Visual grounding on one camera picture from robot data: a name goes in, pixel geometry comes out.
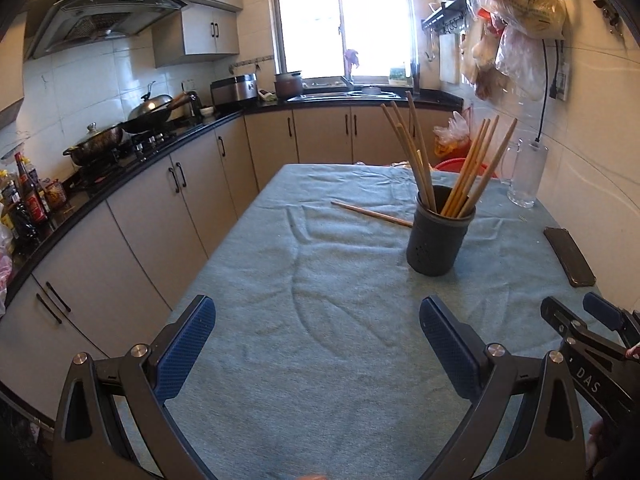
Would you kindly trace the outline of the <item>right hand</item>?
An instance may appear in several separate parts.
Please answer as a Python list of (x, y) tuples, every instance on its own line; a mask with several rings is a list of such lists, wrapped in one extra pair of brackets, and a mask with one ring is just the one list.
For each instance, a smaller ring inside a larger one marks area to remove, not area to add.
[[(627, 358), (639, 361), (639, 345), (626, 350)], [(639, 422), (629, 430), (615, 429), (602, 417), (589, 429), (587, 441), (589, 479), (639, 478)]]

